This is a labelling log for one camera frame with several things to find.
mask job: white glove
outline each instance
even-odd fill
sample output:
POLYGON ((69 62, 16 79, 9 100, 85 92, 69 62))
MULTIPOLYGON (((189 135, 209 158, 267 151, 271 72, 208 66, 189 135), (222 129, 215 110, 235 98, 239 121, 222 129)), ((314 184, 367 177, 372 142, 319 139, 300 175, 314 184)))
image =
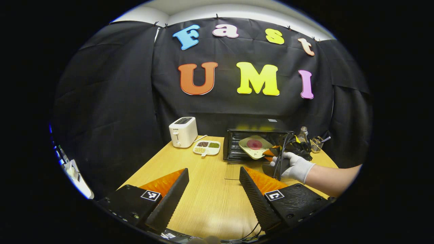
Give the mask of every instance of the white glove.
MULTIPOLYGON (((295 179, 304 184, 306 182, 307 174, 315 164, 295 155, 292 152, 284 152, 283 158, 289 158, 290 167, 283 172, 282 178, 295 179)), ((273 161, 270 162, 270 165, 274 167, 276 160, 277 157, 273 157, 273 161)))

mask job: red circle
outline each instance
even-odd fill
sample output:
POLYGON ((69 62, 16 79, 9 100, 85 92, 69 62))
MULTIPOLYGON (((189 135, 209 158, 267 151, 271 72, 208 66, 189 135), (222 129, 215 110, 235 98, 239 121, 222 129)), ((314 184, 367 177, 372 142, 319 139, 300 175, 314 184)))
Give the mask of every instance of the red circle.
POLYGON ((262 147, 262 143, 258 140, 249 140, 247 146, 253 150, 259 150, 262 147))

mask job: white wall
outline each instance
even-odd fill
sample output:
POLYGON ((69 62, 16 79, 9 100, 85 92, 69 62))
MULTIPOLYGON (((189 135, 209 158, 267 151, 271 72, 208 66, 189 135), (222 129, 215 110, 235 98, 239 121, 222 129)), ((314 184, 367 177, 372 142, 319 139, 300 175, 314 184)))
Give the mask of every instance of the white wall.
POLYGON ((167 23, 169 20, 169 15, 150 7, 138 6, 121 15, 112 22, 124 20, 136 20, 151 24, 159 21, 157 25, 164 26, 164 23, 167 23))
POLYGON ((171 25, 187 20, 212 18, 215 17, 217 13, 219 17, 247 18, 275 23, 284 27, 291 26, 291 29, 307 36, 314 36, 316 40, 335 39, 330 32, 322 28, 320 25, 313 26, 312 24, 308 24, 307 22, 297 18, 297 16, 300 16, 300 13, 295 10, 293 10, 293 12, 294 15, 289 16, 262 7, 243 4, 218 4, 196 7, 169 16, 166 13, 150 7, 138 6, 115 19, 113 22, 136 20, 153 24, 156 21, 159 21, 158 25, 164 26, 164 23, 171 25))

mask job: white toaster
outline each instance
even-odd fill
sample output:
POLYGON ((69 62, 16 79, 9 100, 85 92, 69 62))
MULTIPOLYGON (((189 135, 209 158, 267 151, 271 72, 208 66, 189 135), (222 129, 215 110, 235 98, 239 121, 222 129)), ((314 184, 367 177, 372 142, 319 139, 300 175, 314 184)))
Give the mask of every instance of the white toaster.
POLYGON ((182 117, 169 125, 170 137, 174 147, 187 148, 197 137, 195 117, 182 117))

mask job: black curtain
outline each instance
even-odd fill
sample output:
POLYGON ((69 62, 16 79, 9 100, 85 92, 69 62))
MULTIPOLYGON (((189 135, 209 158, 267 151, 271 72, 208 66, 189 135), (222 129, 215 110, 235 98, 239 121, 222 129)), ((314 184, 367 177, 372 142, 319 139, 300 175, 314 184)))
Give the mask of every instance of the black curtain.
POLYGON ((311 37, 273 23, 242 18, 209 18, 177 23, 159 31, 152 62, 152 85, 155 91, 157 115, 164 142, 170 141, 168 126, 182 116, 195 116, 198 133, 224 136, 231 118, 261 117, 281 119, 289 130, 299 131, 307 126, 311 135, 322 135, 329 129, 332 116, 333 87, 330 69, 318 43, 311 37), (181 50, 181 43, 173 34, 191 25, 197 29, 199 43, 181 50), (239 37, 229 38, 212 34, 216 25, 230 24, 238 28, 239 37), (283 44, 271 43, 266 29, 282 33, 283 44), (298 38, 306 39, 315 52, 308 55, 298 38), (216 62, 213 89, 204 95, 192 96, 180 88, 183 64, 197 65, 194 84, 205 82, 204 62, 216 62), (238 62, 252 63, 258 73, 266 64, 278 68, 276 72, 278 96, 239 94, 240 69, 238 62), (302 80, 298 70, 312 73, 313 99, 304 99, 302 80))
POLYGON ((109 24, 78 50, 58 84, 53 134, 95 199, 163 147, 150 76, 156 31, 138 21, 109 24))
POLYGON ((318 47, 330 67, 334 91, 331 136, 323 149, 340 168, 362 164, 372 134, 372 102, 365 77, 346 48, 337 40, 321 41, 318 47))

